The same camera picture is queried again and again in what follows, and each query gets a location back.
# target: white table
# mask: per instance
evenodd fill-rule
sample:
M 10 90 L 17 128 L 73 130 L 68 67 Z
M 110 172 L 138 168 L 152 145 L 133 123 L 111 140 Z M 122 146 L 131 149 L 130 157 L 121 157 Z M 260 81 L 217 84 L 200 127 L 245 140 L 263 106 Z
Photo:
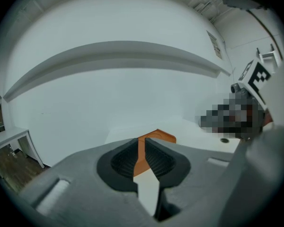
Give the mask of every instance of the white table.
M 34 153 L 35 158 L 37 159 L 38 163 L 42 168 L 44 168 L 44 165 L 38 156 L 35 147 L 30 139 L 29 133 L 27 129 L 22 129 L 18 127 L 13 127 L 11 129 L 5 130 L 3 132 L 0 132 L 0 149 L 10 143 L 12 143 L 13 140 L 18 140 L 22 137 L 26 137 L 29 147 L 31 148 L 32 152 Z M 19 142 L 20 148 L 24 154 L 25 157 L 27 157 L 25 151 L 23 150 L 23 147 L 21 146 L 21 143 Z

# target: curved wall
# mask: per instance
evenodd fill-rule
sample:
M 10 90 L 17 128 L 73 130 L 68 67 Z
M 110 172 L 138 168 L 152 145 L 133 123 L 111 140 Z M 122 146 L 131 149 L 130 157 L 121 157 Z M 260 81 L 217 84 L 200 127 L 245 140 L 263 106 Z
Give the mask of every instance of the curved wall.
M 4 114 L 9 113 L 12 125 L 29 129 L 40 158 L 49 166 L 76 151 L 104 144 L 110 130 L 174 117 L 193 119 L 198 102 L 216 93 L 219 69 L 230 72 L 228 61 L 215 55 L 207 31 L 217 38 L 226 58 L 213 25 L 177 1 L 66 0 L 35 21 L 9 55 L 4 94 L 25 76 L 35 80 L 6 102 Z M 112 41 L 174 49 L 157 52 L 164 56 L 177 49 L 179 58 L 189 59 L 189 66 L 196 69 L 190 72 L 181 60 L 153 56 L 123 54 L 74 64 L 67 56 L 58 56 L 74 51 L 78 55 L 77 49 Z M 201 72 L 200 60 L 194 65 L 194 58 L 214 65 L 214 71 Z M 46 63 L 52 60 L 68 66 L 50 70 Z M 37 66 L 44 63 L 49 72 L 38 76 Z
M 43 61 L 82 45 L 107 41 L 141 41 L 171 46 L 208 60 L 230 72 L 215 55 L 207 34 L 224 47 L 214 26 L 174 0 L 66 0 L 21 36 L 7 66 L 5 92 Z

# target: blurred object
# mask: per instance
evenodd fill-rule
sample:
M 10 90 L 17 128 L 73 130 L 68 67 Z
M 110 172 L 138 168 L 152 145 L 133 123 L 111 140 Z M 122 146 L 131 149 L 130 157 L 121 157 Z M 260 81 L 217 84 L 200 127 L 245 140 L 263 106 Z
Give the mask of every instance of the blurred object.
M 269 79 L 270 74 L 259 59 L 252 60 L 238 82 L 231 85 L 229 99 L 207 110 L 199 126 L 208 132 L 223 133 L 225 138 L 248 140 L 257 136 L 263 126 L 264 109 L 267 109 L 259 90 Z
M 177 139 L 175 136 L 168 134 L 162 130 L 156 129 L 155 131 L 152 131 L 150 133 L 144 134 L 140 137 L 138 137 L 139 143 L 138 143 L 138 160 L 134 167 L 134 174 L 133 176 L 137 176 L 148 169 L 150 169 L 150 166 L 148 165 L 146 159 L 145 159 L 145 139 L 146 138 L 157 138 L 160 140 L 165 140 L 171 143 L 176 143 Z

